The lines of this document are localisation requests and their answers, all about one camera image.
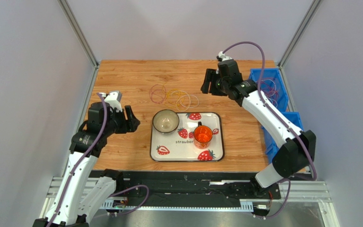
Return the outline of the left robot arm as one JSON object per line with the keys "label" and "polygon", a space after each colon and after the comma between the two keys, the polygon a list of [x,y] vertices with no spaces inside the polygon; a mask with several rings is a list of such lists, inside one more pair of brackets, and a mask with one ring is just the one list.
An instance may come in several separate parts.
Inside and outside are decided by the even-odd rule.
{"label": "left robot arm", "polygon": [[52,206],[35,227],[88,227],[103,202],[122,190],[121,171],[105,169],[92,190],[82,196],[87,180],[107,139],[113,134],[135,132],[140,121],[131,106],[123,109],[113,101],[91,104],[85,120],[71,139],[70,155],[65,175]]}

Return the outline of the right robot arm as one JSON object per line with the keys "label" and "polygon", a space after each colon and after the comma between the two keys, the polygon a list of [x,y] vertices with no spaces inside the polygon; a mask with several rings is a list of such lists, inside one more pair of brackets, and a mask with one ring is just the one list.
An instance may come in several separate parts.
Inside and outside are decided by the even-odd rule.
{"label": "right robot arm", "polygon": [[279,148],[271,164],[252,178],[254,187],[268,188],[314,166],[316,135],[296,126],[273,106],[260,90],[260,81],[244,80],[235,60],[220,61],[217,67],[206,70],[201,92],[234,100],[258,120]]}

